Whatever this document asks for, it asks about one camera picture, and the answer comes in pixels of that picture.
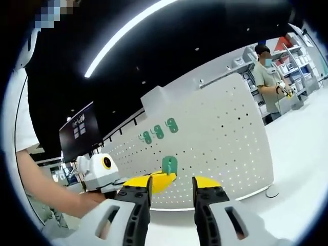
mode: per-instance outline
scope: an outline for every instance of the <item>gray t-shirt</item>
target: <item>gray t-shirt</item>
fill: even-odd
[[[260,63],[257,62],[255,64],[253,70],[253,76],[255,79],[255,85],[259,86],[276,86],[278,82],[283,79],[283,75],[277,70],[273,74],[269,74],[267,69]],[[275,94],[275,95],[262,95],[266,104],[266,109],[269,113],[276,113],[279,112],[278,108],[276,107],[275,103],[282,99],[284,96]]]

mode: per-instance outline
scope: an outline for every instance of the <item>monitor screen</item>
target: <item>monitor screen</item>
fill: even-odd
[[[84,107],[66,122],[59,130],[59,139],[65,163],[92,152],[98,144],[103,142],[93,103]]]

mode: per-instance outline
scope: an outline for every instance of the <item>face mask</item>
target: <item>face mask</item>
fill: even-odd
[[[266,67],[271,66],[271,63],[272,63],[272,59],[265,59],[265,66]]]

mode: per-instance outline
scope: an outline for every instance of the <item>cable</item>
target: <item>cable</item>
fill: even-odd
[[[18,106],[17,106],[17,111],[16,111],[16,117],[15,117],[15,127],[14,127],[14,149],[15,149],[15,156],[16,156],[16,163],[17,163],[17,165],[18,165],[18,159],[17,159],[17,155],[16,155],[16,153],[17,153],[17,149],[16,149],[16,128],[17,128],[17,118],[18,118],[19,105],[21,104],[20,101],[21,101],[21,99],[22,99],[22,95],[23,95],[23,91],[24,91],[25,84],[26,84],[26,82],[27,82],[27,78],[28,78],[28,76],[26,75],[26,78],[25,78],[25,81],[24,81],[24,84],[23,84],[22,91],[20,92],[20,96],[19,96],[19,100],[18,100]],[[19,175],[19,178],[20,178],[20,180],[22,181],[21,174],[20,174],[20,172],[19,172],[19,168],[17,168],[17,169],[18,169],[18,175]],[[36,217],[39,219],[39,221],[40,221],[43,225],[45,225],[45,223],[40,219],[40,217],[39,217],[38,214],[36,213],[34,207],[33,207],[32,204],[31,204],[31,201],[30,201],[30,199],[29,199],[28,197],[27,197],[27,200],[29,201],[29,204],[30,204],[31,208],[33,209],[33,211],[34,211]]]

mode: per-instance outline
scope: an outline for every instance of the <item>man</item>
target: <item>man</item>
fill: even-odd
[[[282,90],[277,87],[278,83],[283,81],[287,90],[290,90],[290,87],[283,75],[274,69],[270,49],[264,44],[258,44],[255,52],[258,56],[258,62],[253,70],[255,85],[264,98],[266,109],[271,113],[272,120],[276,120],[281,116],[276,102],[284,97]]]
[[[25,71],[25,66],[31,59],[35,48],[37,33],[36,29],[32,31],[10,76],[2,114],[2,145],[6,153],[9,175],[18,198],[31,219],[41,229],[42,226],[31,210],[25,190],[48,207],[77,218],[82,218],[105,198],[99,193],[79,195],[58,185],[40,170],[27,151],[28,148],[38,144],[29,113]]]

